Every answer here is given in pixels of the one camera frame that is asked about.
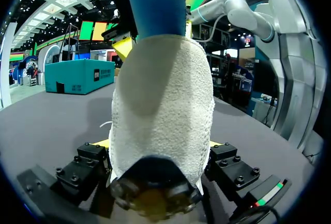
terry cloth towel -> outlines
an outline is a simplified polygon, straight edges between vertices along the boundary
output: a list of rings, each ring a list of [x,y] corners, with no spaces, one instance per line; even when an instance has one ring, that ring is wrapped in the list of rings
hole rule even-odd
[[[144,156],[162,155],[196,184],[209,157],[214,105],[209,64],[196,41],[158,35],[138,42],[113,95],[109,155],[115,174],[121,177]]]

sign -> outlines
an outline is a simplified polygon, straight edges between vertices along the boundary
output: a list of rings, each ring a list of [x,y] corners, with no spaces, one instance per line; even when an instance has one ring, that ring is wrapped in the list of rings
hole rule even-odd
[[[94,70],[94,81],[99,81],[100,80],[100,69],[95,69]]]

teal box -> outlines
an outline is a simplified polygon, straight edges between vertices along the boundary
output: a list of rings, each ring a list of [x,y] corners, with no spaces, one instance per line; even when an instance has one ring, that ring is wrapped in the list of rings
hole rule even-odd
[[[45,65],[47,92],[86,95],[114,82],[115,63],[80,59]]]

gray carpet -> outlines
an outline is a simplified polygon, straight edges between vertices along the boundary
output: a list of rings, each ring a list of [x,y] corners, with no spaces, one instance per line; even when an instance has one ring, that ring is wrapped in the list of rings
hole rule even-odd
[[[86,96],[38,93],[0,112],[0,159],[11,180],[26,169],[39,164],[54,175],[56,167],[65,166],[85,142],[108,138],[111,120],[111,98],[115,84]],[[261,168],[261,179],[271,174],[289,178],[293,185],[276,205],[280,214],[299,198],[309,181],[313,167],[289,143],[269,128],[242,111],[216,99],[211,140],[229,142],[252,167]],[[213,183],[212,193],[215,223],[226,223],[235,205]],[[112,219],[121,223],[145,223],[135,213],[114,207]],[[202,207],[189,215],[172,219],[171,223],[205,223]]]

screw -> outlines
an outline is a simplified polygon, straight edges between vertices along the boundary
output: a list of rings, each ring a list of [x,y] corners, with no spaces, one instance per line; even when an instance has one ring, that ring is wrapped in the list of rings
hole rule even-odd
[[[253,170],[251,172],[251,174],[253,176],[257,176],[257,175],[259,175],[259,173],[260,173],[260,168],[258,168],[258,167],[253,168]]]
[[[244,183],[244,177],[243,176],[239,176],[236,178],[236,182],[240,185]]]
[[[26,186],[26,190],[27,190],[27,192],[32,192],[32,186],[31,185],[27,185]]]
[[[80,156],[74,156],[73,159],[75,160],[75,162],[79,162],[79,161],[81,161],[81,157],[80,157]]]
[[[241,160],[241,156],[234,156],[233,161],[239,162]]]
[[[57,175],[63,175],[64,174],[64,170],[61,167],[56,168],[56,174]]]
[[[78,176],[73,175],[71,177],[71,181],[74,182],[74,183],[76,183],[78,180],[79,180],[79,177]]]
[[[87,163],[88,163],[89,165],[93,165],[93,160],[88,159],[88,160],[87,160]]]
[[[228,162],[226,159],[221,160],[221,163],[219,163],[220,166],[227,166]]]

